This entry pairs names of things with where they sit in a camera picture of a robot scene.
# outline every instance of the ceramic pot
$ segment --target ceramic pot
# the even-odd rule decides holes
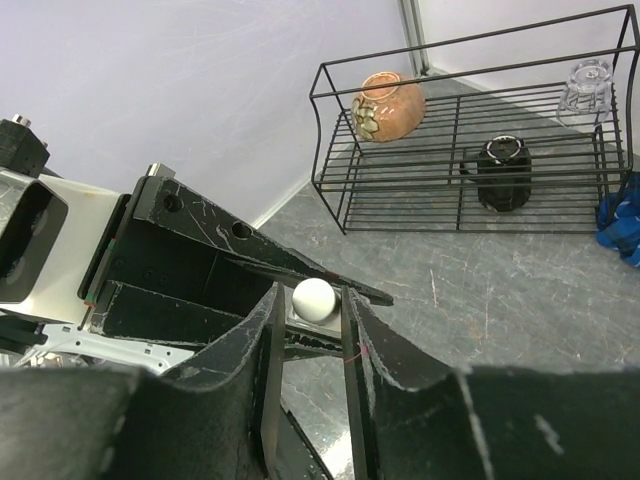
[[[394,72],[371,75],[363,87],[400,82],[409,78]],[[363,140],[389,142],[411,133],[425,113],[424,93],[417,83],[360,92],[351,104],[356,133]]]

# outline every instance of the wire rack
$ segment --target wire rack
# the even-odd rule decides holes
[[[638,32],[632,6],[584,14],[594,16],[613,11],[626,12],[616,48],[606,51],[618,56],[631,52],[629,69],[632,82],[638,57]],[[568,17],[571,20],[581,16]],[[545,24],[559,23],[559,19]],[[633,46],[623,47],[627,26],[635,33]],[[536,25],[519,27],[535,28]],[[411,51],[405,49],[393,53]],[[591,52],[576,58],[594,57]],[[352,62],[373,56],[339,60]],[[543,60],[541,64],[566,61],[567,58]],[[331,91],[316,93],[314,82],[311,100],[316,114],[316,100],[335,97],[337,120],[330,137],[324,161],[319,161],[320,139],[312,183],[343,231],[457,231],[457,232],[537,232],[586,233],[595,228],[595,214],[610,194],[624,188],[633,167],[631,146],[631,89],[626,89],[627,149],[623,135],[616,88],[613,89],[612,111],[608,119],[596,127],[577,124],[566,128],[555,120],[559,97],[564,89],[567,71],[559,69],[557,82],[525,85],[492,91],[465,87],[456,77],[470,73],[441,75],[396,82],[389,85],[420,83],[425,91],[426,115],[421,124],[403,139],[366,142],[355,135],[351,112],[341,95],[366,88],[338,91],[328,66],[321,71],[328,77]],[[507,65],[481,71],[507,70]],[[321,121],[318,117],[318,129]],[[489,211],[478,201],[478,184],[464,175],[483,144],[496,135],[522,138],[531,157],[531,197],[521,208],[508,213]],[[502,178],[515,174],[484,172],[474,178]]]

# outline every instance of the concrete floor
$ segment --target concrete floor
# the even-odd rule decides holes
[[[592,235],[343,236],[311,186],[261,231],[394,295],[380,317],[448,364],[640,362],[640,272]],[[352,478],[341,361],[286,364],[283,398],[336,478]]]

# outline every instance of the glass cup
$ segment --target glass cup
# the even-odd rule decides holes
[[[612,76],[611,65],[604,60],[590,59],[575,65],[558,103],[558,121],[571,128],[602,124],[611,111]]]

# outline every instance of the blue cloth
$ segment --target blue cloth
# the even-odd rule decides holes
[[[620,204],[613,213],[613,223],[607,226],[609,209],[618,203],[619,193],[609,195],[598,209],[596,240],[604,247],[620,252],[620,258],[640,268],[640,172],[633,172],[622,191]]]

